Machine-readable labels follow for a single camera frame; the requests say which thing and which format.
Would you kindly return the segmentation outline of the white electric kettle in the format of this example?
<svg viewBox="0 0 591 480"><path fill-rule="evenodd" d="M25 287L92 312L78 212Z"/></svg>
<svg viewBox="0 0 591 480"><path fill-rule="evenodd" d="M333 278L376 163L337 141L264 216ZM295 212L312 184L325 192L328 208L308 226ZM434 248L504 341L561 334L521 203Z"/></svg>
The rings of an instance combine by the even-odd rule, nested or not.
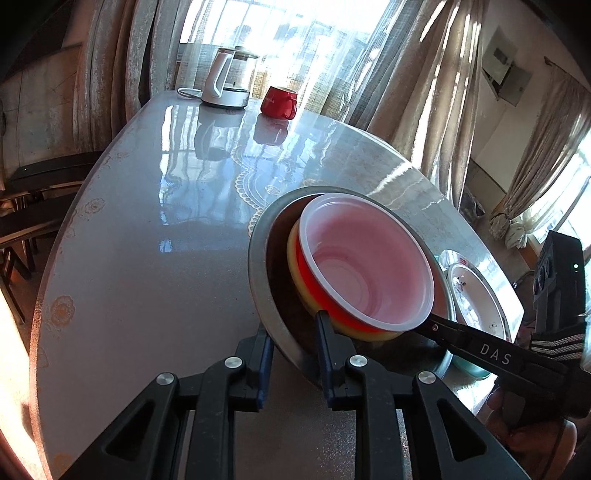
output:
<svg viewBox="0 0 591 480"><path fill-rule="evenodd" d="M179 87L177 93L212 107L244 109L249 103L256 77L257 59L259 57L256 54L246 51L242 46L218 48L204 87Z"/></svg>

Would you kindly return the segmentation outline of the white floral deep plate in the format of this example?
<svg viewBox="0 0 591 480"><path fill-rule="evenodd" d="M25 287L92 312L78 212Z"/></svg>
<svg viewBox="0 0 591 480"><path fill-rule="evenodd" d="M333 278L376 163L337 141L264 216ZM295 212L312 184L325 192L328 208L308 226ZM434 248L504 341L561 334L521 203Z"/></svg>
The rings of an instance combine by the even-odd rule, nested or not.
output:
<svg viewBox="0 0 591 480"><path fill-rule="evenodd" d="M446 273L459 322L510 341L503 308L483 274L454 250L443 250L438 261Z"/></svg>

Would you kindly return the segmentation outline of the beige curtain left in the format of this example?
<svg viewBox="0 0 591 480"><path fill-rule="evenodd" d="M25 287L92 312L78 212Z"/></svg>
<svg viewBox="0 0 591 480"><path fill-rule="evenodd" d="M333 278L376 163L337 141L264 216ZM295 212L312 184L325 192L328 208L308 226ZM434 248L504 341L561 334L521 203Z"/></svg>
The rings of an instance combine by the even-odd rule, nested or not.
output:
<svg viewBox="0 0 591 480"><path fill-rule="evenodd" d="M171 90L190 2L77 1L70 33L81 45L73 138L103 150L155 95Z"/></svg>

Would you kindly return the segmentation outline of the dark bench left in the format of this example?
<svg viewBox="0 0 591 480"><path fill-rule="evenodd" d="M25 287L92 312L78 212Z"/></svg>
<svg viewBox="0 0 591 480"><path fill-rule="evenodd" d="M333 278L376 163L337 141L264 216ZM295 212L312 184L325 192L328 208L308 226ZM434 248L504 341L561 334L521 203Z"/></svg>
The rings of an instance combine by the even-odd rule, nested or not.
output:
<svg viewBox="0 0 591 480"><path fill-rule="evenodd" d="M11 276L16 272L25 280L32 277L35 239L60 228L77 189L101 155L77 153L20 167L1 192L1 202L12 206L1 217L1 292L20 322L25 319L10 289Z"/></svg>

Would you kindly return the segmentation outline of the yellow plastic bowl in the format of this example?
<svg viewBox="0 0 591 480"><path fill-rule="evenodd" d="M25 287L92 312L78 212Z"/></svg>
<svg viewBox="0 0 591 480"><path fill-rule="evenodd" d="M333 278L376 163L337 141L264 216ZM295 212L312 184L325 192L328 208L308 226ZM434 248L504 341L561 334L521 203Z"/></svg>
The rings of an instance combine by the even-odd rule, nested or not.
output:
<svg viewBox="0 0 591 480"><path fill-rule="evenodd" d="M321 310L327 311L335 330L356 340L385 342L400 336L401 332L381 330L356 319L325 292L304 259L298 238L299 224L300 222L297 220L287 237L287 266L295 288L297 288L297 295L308 313L315 317L315 314Z"/></svg>

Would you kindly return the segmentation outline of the beige curtain centre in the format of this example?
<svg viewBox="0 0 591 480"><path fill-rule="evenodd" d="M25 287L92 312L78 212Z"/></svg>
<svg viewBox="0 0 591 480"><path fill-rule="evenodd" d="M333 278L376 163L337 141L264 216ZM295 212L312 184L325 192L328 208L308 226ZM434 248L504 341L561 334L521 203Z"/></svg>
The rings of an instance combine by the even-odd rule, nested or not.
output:
<svg viewBox="0 0 591 480"><path fill-rule="evenodd" d="M459 206L475 135L485 1L406 1L346 120Z"/></svg>

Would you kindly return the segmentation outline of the wall electrical box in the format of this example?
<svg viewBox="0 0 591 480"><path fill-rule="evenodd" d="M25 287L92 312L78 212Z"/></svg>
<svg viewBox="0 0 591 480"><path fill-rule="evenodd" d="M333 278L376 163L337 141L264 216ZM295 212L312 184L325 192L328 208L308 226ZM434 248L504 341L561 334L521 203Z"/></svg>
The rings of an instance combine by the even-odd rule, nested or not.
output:
<svg viewBox="0 0 591 480"><path fill-rule="evenodd" d="M532 78L532 73L515 63L517 47L498 27L482 60L482 71L497 99L516 107Z"/></svg>

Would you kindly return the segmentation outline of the teal plate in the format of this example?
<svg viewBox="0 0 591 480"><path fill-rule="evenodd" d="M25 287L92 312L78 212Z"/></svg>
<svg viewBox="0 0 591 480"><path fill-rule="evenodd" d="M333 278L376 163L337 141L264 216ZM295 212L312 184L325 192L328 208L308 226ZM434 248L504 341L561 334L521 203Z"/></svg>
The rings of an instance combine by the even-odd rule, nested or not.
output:
<svg viewBox="0 0 591 480"><path fill-rule="evenodd" d="M464 372L465 374L469 375L470 377L483 380L490 376L490 372L455 355L453 357L452 363L456 366L457 369Z"/></svg>

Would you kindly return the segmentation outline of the red plastic bowl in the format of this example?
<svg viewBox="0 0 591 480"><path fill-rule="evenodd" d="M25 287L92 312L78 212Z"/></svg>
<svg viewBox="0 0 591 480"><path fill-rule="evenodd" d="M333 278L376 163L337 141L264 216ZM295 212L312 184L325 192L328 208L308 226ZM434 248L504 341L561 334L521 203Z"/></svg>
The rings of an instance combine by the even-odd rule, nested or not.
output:
<svg viewBox="0 0 591 480"><path fill-rule="evenodd" d="M301 212L298 241L315 281L353 319L402 333L431 314L427 256L384 207L353 194L322 194Z"/></svg>

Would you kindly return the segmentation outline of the red mug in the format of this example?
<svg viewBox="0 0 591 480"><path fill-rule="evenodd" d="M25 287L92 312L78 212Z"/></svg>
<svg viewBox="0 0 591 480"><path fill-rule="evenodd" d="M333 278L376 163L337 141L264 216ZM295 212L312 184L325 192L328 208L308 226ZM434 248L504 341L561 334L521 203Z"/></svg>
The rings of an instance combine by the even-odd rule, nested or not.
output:
<svg viewBox="0 0 591 480"><path fill-rule="evenodd" d="M270 87L263 98L260 111L277 120L293 120L297 115L297 92L287 88Z"/></svg>

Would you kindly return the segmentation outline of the beige curtain right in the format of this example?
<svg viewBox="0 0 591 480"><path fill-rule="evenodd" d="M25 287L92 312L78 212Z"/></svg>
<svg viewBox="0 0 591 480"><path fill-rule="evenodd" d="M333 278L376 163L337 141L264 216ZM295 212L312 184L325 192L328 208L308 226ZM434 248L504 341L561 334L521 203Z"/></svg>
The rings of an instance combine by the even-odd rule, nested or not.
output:
<svg viewBox="0 0 591 480"><path fill-rule="evenodd" d="M554 185L590 131L590 90L547 59L551 76L537 122L504 198L491 217L489 233L506 241L518 231L518 246L527 242L518 218Z"/></svg>

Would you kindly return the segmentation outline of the beige curtain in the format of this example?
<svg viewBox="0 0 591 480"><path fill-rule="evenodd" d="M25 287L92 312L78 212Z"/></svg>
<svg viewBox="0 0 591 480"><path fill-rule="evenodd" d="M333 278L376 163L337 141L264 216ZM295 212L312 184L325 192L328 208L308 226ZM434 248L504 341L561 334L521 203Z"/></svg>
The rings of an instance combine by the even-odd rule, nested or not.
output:
<svg viewBox="0 0 591 480"><path fill-rule="evenodd" d="M406 1L346 120L459 206L475 135L485 1Z"/></svg>
<svg viewBox="0 0 591 480"><path fill-rule="evenodd" d="M554 185L590 131L590 90L547 59L551 76L537 122L504 198L491 217L489 233L506 241L518 231L518 246L527 242L518 218Z"/></svg>
<svg viewBox="0 0 591 480"><path fill-rule="evenodd" d="M171 90L190 2L77 1L70 33L81 45L73 138L103 150L155 95Z"/></svg>

